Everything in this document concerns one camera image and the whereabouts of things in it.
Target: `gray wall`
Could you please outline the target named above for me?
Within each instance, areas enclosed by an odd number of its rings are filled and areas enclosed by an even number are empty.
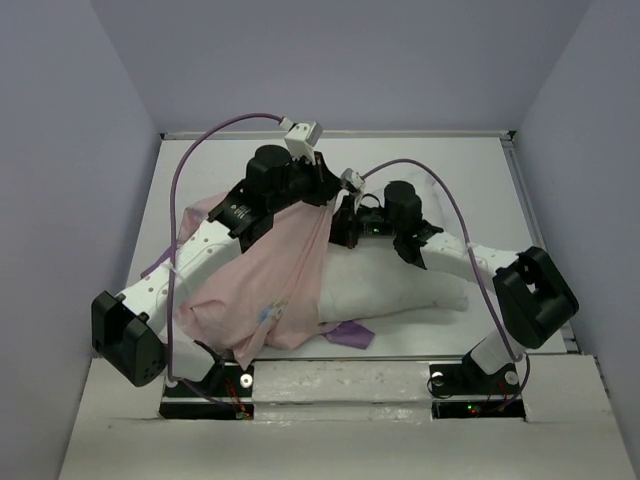
[[[513,129],[588,3],[93,0],[161,131],[256,110],[329,129]]]
[[[0,2],[0,478],[57,478],[158,148],[85,0]]]
[[[640,474],[640,2],[595,0],[517,134],[549,250],[575,288]]]

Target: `pink cloth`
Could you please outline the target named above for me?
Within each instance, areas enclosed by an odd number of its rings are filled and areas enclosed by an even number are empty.
[[[180,244],[225,195],[185,210]],[[218,352],[231,349],[243,368],[264,344],[291,350],[335,328],[319,325],[318,314],[333,211],[333,202],[326,207],[298,202],[278,213],[269,232],[179,306],[178,325]]]

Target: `purple cloth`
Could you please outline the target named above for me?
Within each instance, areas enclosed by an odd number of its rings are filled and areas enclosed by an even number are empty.
[[[368,328],[363,327],[359,323],[350,321],[342,322],[330,332],[325,333],[324,337],[331,343],[365,350],[369,345],[371,345],[375,335],[376,334]]]
[[[158,266],[164,262],[167,258],[169,258],[169,251],[171,250],[171,247],[167,248],[162,255],[160,255],[160,257],[158,258],[158,260],[156,260],[153,265],[151,265],[149,268],[147,268],[144,272],[142,272],[140,274],[140,278],[144,278],[147,275],[149,275],[151,272],[153,272],[156,268],[158,268]]]

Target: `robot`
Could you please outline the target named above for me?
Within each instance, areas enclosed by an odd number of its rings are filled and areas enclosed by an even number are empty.
[[[416,268],[442,271],[481,284],[495,293],[504,327],[472,347],[438,378],[456,392],[482,391],[529,349],[541,347],[578,311],[578,301],[547,252],[470,245],[422,218],[421,200],[407,182],[391,182],[384,206],[361,205],[364,181],[347,169],[340,177],[314,151],[322,128],[284,118],[287,148],[258,148],[242,179],[175,252],[175,263],[116,295],[102,292],[91,305],[93,348],[134,386],[142,387],[167,370],[169,379],[189,382],[207,395],[220,382],[224,361],[206,345],[173,341],[167,308],[179,305],[216,270],[247,251],[273,226],[274,215],[296,202],[326,205],[341,190],[347,195],[334,215],[330,241],[357,248],[361,236],[393,239],[398,255]]]

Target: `robotic arm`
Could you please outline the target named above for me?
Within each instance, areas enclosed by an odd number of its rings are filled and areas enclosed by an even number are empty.
[[[258,241],[272,228],[276,213],[298,201],[326,205],[343,188],[350,194],[334,216],[330,241],[353,248],[361,235],[390,236],[404,261],[476,281],[467,246],[422,218],[421,201],[412,185],[391,182],[385,188],[384,207],[361,206],[362,179],[350,169],[336,177],[322,154],[313,151],[322,131],[319,125],[285,119],[282,126],[288,130],[288,150],[260,147],[247,164],[246,177],[178,249],[174,305],[189,296],[187,284],[197,288]],[[544,250],[531,247],[515,253],[474,246],[474,253],[481,278],[498,297],[516,356],[539,348],[577,312],[575,297]],[[167,260],[118,295],[101,293],[91,306],[94,349],[138,387],[167,366],[163,330],[172,269]],[[496,330],[465,355],[453,381],[471,385],[493,381],[511,361]],[[174,341],[172,362],[178,378],[190,380],[204,392],[217,385],[224,368],[210,348],[186,338]]]

